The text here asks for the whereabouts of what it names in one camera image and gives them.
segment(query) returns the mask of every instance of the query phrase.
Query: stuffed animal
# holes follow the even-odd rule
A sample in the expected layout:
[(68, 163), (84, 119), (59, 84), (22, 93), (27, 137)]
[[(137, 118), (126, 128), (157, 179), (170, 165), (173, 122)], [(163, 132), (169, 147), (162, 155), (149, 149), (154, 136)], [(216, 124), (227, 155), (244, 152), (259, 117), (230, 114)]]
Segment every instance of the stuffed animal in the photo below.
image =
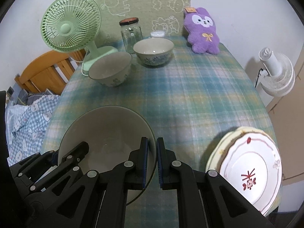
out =
[(184, 27), (189, 32), (188, 42), (192, 51), (198, 54), (219, 53), (219, 37), (215, 32), (215, 23), (206, 9), (199, 7), (196, 13), (185, 10)]

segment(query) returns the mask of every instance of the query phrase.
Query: wooden chair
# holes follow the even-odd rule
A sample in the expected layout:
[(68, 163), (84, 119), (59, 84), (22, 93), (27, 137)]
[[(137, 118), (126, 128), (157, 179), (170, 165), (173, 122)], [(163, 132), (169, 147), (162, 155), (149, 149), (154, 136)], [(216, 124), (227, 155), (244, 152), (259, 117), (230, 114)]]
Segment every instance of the wooden chair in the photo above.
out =
[[(82, 61), (85, 51), (76, 51), (69, 55), (76, 61)], [(57, 64), (64, 76), (69, 80), (74, 68), (69, 61), (69, 55), (49, 51), (32, 61), (20, 75), (15, 77), (16, 83), (23, 89), (33, 93), (44, 92), (47, 88), (60, 95), (66, 85), (54, 64)]]

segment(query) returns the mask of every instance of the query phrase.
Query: plush toy eye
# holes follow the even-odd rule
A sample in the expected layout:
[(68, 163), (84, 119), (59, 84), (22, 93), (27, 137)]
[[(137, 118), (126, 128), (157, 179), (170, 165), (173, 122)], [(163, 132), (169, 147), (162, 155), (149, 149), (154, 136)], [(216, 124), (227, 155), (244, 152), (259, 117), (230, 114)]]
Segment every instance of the plush toy eye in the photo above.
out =
[(205, 20), (209, 23), (210, 26), (213, 26), (213, 21), (210, 17), (205, 16)]
[(192, 16), (192, 21), (195, 23), (195, 24), (201, 24), (202, 22), (202, 18), (199, 16), (199, 15), (197, 15), (197, 14), (194, 14), (193, 16)]

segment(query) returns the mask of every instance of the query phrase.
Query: glass jar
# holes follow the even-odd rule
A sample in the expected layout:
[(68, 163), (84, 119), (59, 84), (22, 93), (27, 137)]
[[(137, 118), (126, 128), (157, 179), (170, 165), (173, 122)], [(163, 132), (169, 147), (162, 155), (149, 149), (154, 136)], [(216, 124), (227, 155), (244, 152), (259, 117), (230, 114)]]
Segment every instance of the glass jar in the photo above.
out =
[(119, 22), (121, 36), (127, 53), (134, 53), (133, 46), (143, 39), (138, 18), (128, 18)]

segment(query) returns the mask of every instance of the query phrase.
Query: bowl rim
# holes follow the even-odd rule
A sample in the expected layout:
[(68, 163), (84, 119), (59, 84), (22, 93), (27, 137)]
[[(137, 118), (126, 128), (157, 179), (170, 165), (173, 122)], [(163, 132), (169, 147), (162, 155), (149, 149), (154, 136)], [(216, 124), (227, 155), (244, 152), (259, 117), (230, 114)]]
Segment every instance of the bowl rim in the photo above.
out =
[(154, 132), (153, 132), (153, 130), (152, 130), (150, 124), (147, 122), (147, 120), (146, 120), (141, 114), (139, 114), (138, 112), (136, 112), (136, 111), (134, 111), (134, 110), (132, 110), (132, 109), (130, 109), (130, 108), (127, 108), (127, 107), (124, 107), (124, 106), (121, 106), (121, 105), (104, 105), (104, 106), (96, 107), (96, 108), (94, 108), (94, 109), (91, 109), (91, 110), (85, 112), (84, 114), (82, 114), (81, 116), (79, 116), (79, 117), (78, 117), (78, 118), (77, 118), (77, 119), (68, 127), (68, 129), (67, 129), (66, 132), (64, 133), (64, 135), (63, 135), (63, 137), (62, 137), (62, 139), (61, 139), (61, 141), (60, 141), (59, 148), (58, 148), (58, 156), (59, 156), (59, 150), (60, 150), (60, 147), (61, 147), (62, 140), (63, 140), (64, 136), (66, 135), (66, 133), (67, 133), (67, 131), (70, 129), (70, 127), (71, 127), (71, 126), (72, 126), (80, 117), (86, 115), (87, 113), (89, 113), (89, 112), (91, 112), (91, 111), (93, 111), (93, 110), (97, 110), (97, 109), (100, 109), (100, 108), (103, 108), (103, 107), (109, 107), (109, 106), (116, 106), (116, 107), (119, 107), (119, 108), (127, 109), (127, 110), (130, 110), (130, 111), (134, 112), (135, 114), (139, 115), (139, 116), (145, 121), (145, 123), (148, 125), (149, 129), (151, 130), (151, 133), (152, 133), (152, 135), (153, 135), (154, 144), (155, 144), (155, 162), (154, 162), (154, 166), (153, 166), (153, 170), (152, 170), (151, 177), (150, 177), (149, 180), (146, 182), (145, 188), (144, 188), (144, 189), (143, 189), (143, 190), (142, 190), (142, 191), (141, 191), (133, 200), (129, 201), (129, 202), (126, 204), (126, 205), (129, 205), (129, 204), (131, 204), (132, 202), (134, 202), (135, 200), (137, 200), (137, 199), (144, 193), (144, 191), (147, 189), (147, 187), (149, 186), (149, 184), (150, 184), (150, 182), (152, 181), (152, 178), (153, 178), (153, 176), (154, 176), (154, 174), (155, 174), (155, 169), (156, 169), (156, 165), (157, 165), (157, 145), (156, 145), (156, 138), (155, 138)]
[[(111, 53), (111, 54), (115, 54), (115, 53), (118, 53), (118, 52), (127, 53), (127, 52), (125, 52), (125, 51), (116, 51), (116, 52), (113, 52), (113, 53)], [(101, 80), (105, 80), (105, 79), (107, 79), (107, 78), (111, 78), (111, 77), (115, 76), (116, 74), (118, 74), (118, 73), (124, 71), (127, 67), (129, 67), (129, 66), (131, 65), (131, 62), (132, 62), (132, 55), (129, 54), (129, 53), (127, 53), (127, 54), (128, 54), (128, 56), (130, 56), (129, 63), (126, 64), (126, 66), (125, 66), (124, 68), (122, 68), (120, 71), (118, 71), (118, 72), (116, 72), (115, 74), (112, 74), (112, 75), (110, 75), (110, 76), (104, 77), (104, 78), (95, 79), (95, 78), (93, 78), (93, 77), (90, 76), (90, 69), (91, 69), (91, 68), (93, 67), (93, 65), (96, 63), (96, 62), (95, 62), (95, 63), (92, 64), (92, 66), (90, 67), (90, 69), (89, 69), (89, 71), (88, 71), (88, 76), (89, 76), (89, 78), (92, 79), (92, 80), (95, 80), (95, 81), (101, 81)]]
[[(151, 40), (151, 39), (158, 39), (158, 40), (160, 39), (160, 40), (170, 41), (170, 42), (172, 43), (171, 48), (170, 48), (169, 50), (167, 50), (167, 51), (160, 52), (160, 53), (153, 53), (153, 54), (141, 53), (141, 52), (138, 52), (138, 51), (136, 51), (136, 50), (134, 49), (134, 47), (135, 47), (136, 45), (139, 45), (140, 42), (145, 41), (145, 40)], [(135, 43), (135, 45), (133, 46), (134, 52), (135, 52), (136, 54), (141, 54), (141, 55), (160, 55), (160, 54), (164, 54), (164, 53), (170, 52), (171, 50), (173, 50), (173, 48), (174, 48), (174, 43), (173, 43), (170, 39), (165, 39), (165, 38), (148, 38), (148, 39), (143, 39), (143, 40), (140, 40), (140, 41), (138, 41), (137, 43)]]

